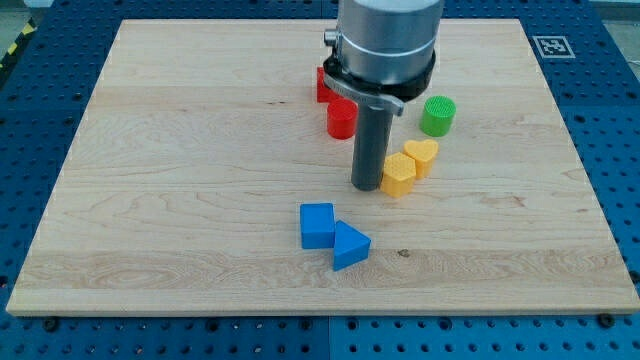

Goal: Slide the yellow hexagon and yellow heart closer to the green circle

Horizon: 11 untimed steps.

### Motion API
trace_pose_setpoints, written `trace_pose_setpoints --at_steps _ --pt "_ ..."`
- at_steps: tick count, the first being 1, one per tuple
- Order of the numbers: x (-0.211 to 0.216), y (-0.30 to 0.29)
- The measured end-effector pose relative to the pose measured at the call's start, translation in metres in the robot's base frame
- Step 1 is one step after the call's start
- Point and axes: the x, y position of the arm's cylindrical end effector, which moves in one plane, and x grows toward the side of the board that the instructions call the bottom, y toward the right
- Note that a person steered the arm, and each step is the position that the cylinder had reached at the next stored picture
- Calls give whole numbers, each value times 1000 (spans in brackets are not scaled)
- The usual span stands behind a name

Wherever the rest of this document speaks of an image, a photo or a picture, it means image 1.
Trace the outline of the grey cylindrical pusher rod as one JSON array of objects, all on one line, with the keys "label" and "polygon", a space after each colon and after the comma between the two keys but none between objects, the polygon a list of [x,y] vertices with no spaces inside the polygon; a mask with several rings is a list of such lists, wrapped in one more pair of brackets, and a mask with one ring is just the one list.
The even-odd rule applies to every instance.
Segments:
[{"label": "grey cylindrical pusher rod", "polygon": [[361,191],[376,190],[382,181],[392,119],[382,108],[358,105],[351,183]]}]

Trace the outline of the black clamp ring mount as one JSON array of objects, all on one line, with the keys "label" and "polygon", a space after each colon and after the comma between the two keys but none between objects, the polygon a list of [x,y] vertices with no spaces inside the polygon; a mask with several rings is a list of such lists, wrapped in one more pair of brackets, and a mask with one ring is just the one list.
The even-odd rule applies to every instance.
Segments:
[{"label": "black clamp ring mount", "polygon": [[337,56],[332,54],[323,63],[323,83],[333,92],[358,104],[381,108],[392,115],[401,116],[404,104],[427,89],[435,64],[436,53],[433,53],[426,69],[414,79],[400,84],[383,85],[355,78],[346,72]]}]

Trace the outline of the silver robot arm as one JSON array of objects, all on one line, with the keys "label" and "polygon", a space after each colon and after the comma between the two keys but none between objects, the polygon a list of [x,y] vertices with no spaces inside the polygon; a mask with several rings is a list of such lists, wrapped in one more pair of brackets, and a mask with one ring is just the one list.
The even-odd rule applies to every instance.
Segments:
[{"label": "silver robot arm", "polygon": [[324,33],[324,84],[358,107],[351,183],[361,191],[379,188],[392,121],[429,85],[443,8],[443,0],[343,0]]}]

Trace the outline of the red block behind arm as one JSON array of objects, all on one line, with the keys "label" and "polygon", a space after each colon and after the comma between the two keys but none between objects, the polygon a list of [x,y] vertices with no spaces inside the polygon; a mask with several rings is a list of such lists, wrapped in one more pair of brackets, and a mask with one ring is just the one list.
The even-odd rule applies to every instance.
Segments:
[{"label": "red block behind arm", "polygon": [[324,83],[324,68],[316,68],[316,101],[318,103],[330,103],[340,98],[340,95],[326,86]]}]

